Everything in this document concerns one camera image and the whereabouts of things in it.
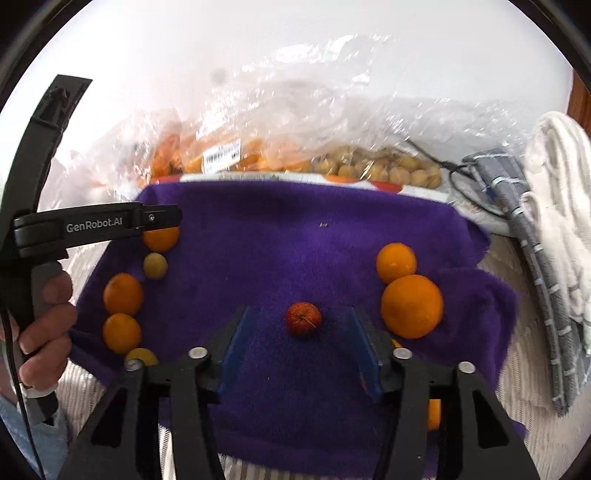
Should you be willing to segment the person's left hand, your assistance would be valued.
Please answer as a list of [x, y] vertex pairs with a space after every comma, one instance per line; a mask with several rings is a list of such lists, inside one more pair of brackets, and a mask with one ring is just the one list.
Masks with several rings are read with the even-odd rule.
[[69, 274], [62, 271], [45, 284], [43, 298], [50, 308], [23, 333], [13, 319], [11, 327], [24, 355], [33, 354], [19, 370], [19, 379], [27, 387], [45, 391], [63, 375], [71, 351], [69, 330], [77, 321], [77, 311], [70, 303], [73, 293]]

